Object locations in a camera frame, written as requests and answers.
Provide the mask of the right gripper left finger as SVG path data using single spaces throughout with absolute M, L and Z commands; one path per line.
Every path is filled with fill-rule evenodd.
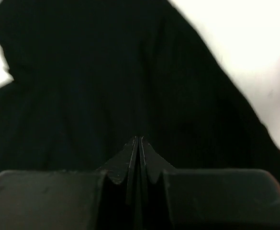
M 0 230 L 132 229 L 137 147 L 93 172 L 1 172 Z

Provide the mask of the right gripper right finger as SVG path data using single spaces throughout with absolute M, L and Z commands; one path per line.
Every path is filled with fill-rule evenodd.
M 280 185 L 254 169 L 176 169 L 139 139 L 146 230 L 280 230 Z

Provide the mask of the black t-shirt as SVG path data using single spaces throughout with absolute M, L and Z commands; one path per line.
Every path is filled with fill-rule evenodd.
M 166 0 L 4 0 L 0 172 L 91 171 L 134 136 L 176 168 L 280 183 L 280 149 Z

